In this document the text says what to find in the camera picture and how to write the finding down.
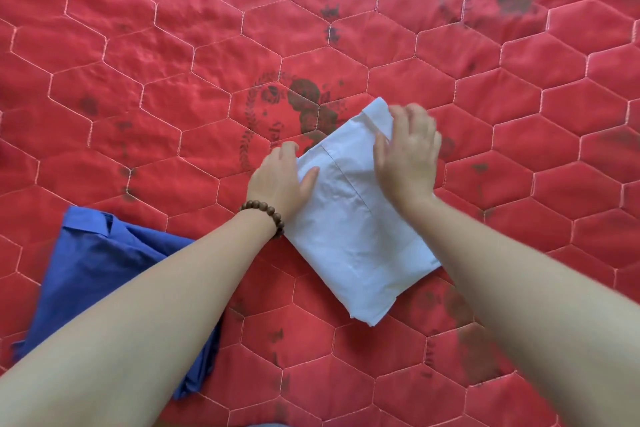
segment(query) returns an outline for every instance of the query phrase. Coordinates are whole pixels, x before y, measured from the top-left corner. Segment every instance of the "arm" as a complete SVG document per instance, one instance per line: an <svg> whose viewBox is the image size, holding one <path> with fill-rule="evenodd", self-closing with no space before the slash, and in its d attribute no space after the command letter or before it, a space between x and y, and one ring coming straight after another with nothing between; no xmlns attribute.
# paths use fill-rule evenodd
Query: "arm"
<svg viewBox="0 0 640 427"><path fill-rule="evenodd" d="M298 183L287 143L254 172L247 198L286 220L316 178ZM0 378L0 426L153 424L275 232L267 213L244 210L77 316Z"/></svg>
<svg viewBox="0 0 640 427"><path fill-rule="evenodd" d="M640 424L640 307L433 197L435 122L417 105L392 113L380 186L510 359L570 425Z"/></svg>

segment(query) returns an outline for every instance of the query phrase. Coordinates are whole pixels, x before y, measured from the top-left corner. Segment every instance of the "blue cloth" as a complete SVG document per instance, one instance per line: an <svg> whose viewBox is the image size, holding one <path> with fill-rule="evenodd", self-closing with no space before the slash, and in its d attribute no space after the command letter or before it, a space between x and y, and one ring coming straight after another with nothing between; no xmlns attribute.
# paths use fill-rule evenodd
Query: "blue cloth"
<svg viewBox="0 0 640 427"><path fill-rule="evenodd" d="M16 359L89 309L100 299L193 240L118 220L113 214L71 206L65 214L40 299L24 341L15 343ZM200 390L213 370L222 319L195 363L173 393L174 399Z"/></svg>

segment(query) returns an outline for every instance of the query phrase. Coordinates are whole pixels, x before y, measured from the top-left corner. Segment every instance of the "beaded bracelet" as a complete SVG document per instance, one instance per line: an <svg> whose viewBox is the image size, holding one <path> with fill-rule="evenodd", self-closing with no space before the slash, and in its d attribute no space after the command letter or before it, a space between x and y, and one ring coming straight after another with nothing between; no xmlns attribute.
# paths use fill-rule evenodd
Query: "beaded bracelet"
<svg viewBox="0 0 640 427"><path fill-rule="evenodd" d="M240 211L245 209L259 209L260 211L264 211L269 216L273 218L273 222L276 224L276 234L273 236L273 239L280 238L284 234L284 221L282 220L282 216L280 213L276 213L276 210L273 206L269 206L267 203L263 201L255 201L250 199L245 204L240 206Z"/></svg>

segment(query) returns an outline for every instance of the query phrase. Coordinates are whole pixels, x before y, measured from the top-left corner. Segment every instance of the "folded edge of white fabric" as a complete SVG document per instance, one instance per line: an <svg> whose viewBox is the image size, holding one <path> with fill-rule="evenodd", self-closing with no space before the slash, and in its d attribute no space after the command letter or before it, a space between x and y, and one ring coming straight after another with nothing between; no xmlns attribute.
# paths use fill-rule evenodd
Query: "folded edge of white fabric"
<svg viewBox="0 0 640 427"><path fill-rule="evenodd" d="M285 236L352 318L377 324L396 297L440 263L385 199L374 174L377 131L391 137L393 119L375 99L298 159L298 176L319 166L307 206Z"/></svg>

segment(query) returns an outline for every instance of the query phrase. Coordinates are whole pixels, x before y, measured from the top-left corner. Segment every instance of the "forearm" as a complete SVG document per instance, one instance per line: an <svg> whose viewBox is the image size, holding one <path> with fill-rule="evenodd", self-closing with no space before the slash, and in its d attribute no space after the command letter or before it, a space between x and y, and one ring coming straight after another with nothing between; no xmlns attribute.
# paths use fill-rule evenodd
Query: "forearm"
<svg viewBox="0 0 640 427"><path fill-rule="evenodd" d="M83 312L0 379L0 425L151 425L274 233L243 211Z"/></svg>
<svg viewBox="0 0 640 427"><path fill-rule="evenodd" d="M640 307L437 199L404 215L570 425L638 425Z"/></svg>

